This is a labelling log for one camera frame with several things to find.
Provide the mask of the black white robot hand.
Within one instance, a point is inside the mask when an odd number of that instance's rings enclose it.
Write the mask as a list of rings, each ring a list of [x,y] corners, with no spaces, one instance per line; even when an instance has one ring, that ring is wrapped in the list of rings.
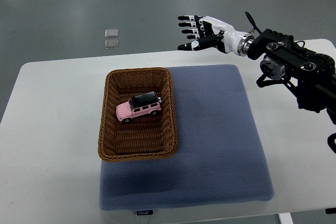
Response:
[[[181,51],[199,51],[210,47],[216,47],[224,53],[233,52],[236,55],[246,55],[245,46],[248,42],[248,32],[237,31],[232,25],[210,16],[183,15],[178,20],[183,34],[187,39],[196,39],[177,47]]]

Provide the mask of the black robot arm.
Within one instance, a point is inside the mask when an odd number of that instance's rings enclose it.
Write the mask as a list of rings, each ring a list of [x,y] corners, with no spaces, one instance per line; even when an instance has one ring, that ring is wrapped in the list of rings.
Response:
[[[251,60],[263,57],[259,64],[262,75],[256,81],[260,88],[283,84],[296,97],[299,109],[326,110],[335,122],[335,60],[306,48],[304,41],[295,41],[292,35],[261,31],[251,14],[245,15],[253,27],[250,32],[237,31],[210,16],[179,16],[179,26],[189,42],[179,45],[178,50],[215,48]]]

